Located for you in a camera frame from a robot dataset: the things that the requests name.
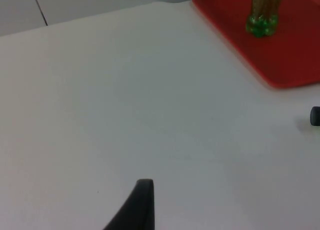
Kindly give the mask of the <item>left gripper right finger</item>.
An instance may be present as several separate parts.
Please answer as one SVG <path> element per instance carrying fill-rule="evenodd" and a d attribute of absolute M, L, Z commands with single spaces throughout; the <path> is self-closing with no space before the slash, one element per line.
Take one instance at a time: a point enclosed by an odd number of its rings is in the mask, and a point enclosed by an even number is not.
<path fill-rule="evenodd" d="M 309 120 L 312 126 L 316 126 L 316 127 L 320 126 L 320 107 L 319 106 L 313 106 L 311 108 Z"/>

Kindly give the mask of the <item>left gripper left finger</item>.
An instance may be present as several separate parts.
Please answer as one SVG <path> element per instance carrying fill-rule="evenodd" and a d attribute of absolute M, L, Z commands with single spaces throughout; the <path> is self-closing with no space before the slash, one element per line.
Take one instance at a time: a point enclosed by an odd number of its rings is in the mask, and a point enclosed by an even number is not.
<path fill-rule="evenodd" d="M 155 230 L 154 181 L 139 179 L 104 230 Z"/>

